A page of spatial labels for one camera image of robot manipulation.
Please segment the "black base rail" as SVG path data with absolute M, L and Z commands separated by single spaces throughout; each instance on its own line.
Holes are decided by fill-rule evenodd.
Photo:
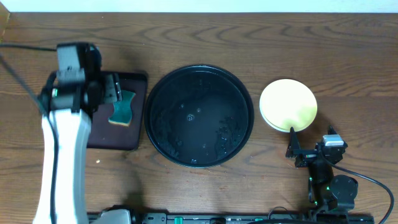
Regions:
M 131 215 L 134 224 L 261 224 L 261 223 L 331 223 L 331 224 L 374 224 L 369 215 L 325 215 L 316 220 L 304 215 L 273 213 L 271 215 L 187 215 L 166 213 L 142 213 Z

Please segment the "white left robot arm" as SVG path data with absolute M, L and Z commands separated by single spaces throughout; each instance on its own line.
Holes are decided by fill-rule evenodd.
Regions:
M 58 70 L 38 96 L 45 149 L 34 223 L 88 223 L 85 162 L 93 114 L 112 104 L 109 123 L 129 125 L 135 94 L 121 89 L 118 74 L 101 71 L 94 44 L 64 43 L 55 50 Z

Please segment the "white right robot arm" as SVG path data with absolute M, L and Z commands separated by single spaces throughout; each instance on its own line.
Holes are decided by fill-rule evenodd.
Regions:
M 290 128 L 290 139 L 285 154 L 295 159 L 296 168 L 306 167 L 309 171 L 308 199 L 315 207 L 308 211 L 308 218 L 317 221 L 336 219 L 354 209 L 358 194 L 358 182 L 347 175 L 335 175 L 332 166 L 343 159 L 347 143 L 329 126 L 328 134 L 315 144 L 313 149 L 302 149 L 294 128 Z

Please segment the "round black tray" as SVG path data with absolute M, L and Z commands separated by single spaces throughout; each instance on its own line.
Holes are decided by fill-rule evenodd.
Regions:
M 162 77 L 147 98 L 146 133 L 168 160 L 185 167 L 218 166 L 237 155 L 254 126 L 245 85 L 212 65 L 190 65 Z

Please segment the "black rectangular tray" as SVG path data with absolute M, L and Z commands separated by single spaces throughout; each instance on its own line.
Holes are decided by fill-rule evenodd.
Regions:
M 143 70 L 120 72 L 119 83 L 122 90 L 133 91 L 136 94 L 131 103 L 132 121 L 129 126 L 111 124 L 108 118 L 113 114 L 113 103 L 99 106 L 93 114 L 88 148 L 132 151 L 139 146 L 147 93 L 147 73 Z

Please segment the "green and yellow sponge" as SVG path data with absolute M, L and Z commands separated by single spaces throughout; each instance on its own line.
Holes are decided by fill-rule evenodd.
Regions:
M 108 122 L 114 125 L 129 126 L 133 118 L 131 103 L 136 94 L 127 90 L 122 90 L 121 93 L 122 100 L 113 103 L 114 111 L 108 118 Z

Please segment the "yellow plate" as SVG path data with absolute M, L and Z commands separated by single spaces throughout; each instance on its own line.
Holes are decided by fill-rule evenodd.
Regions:
M 313 92 L 293 79 L 280 79 L 268 84 L 259 100 L 259 111 L 272 128 L 287 133 L 291 128 L 302 131 L 317 116 L 318 105 Z

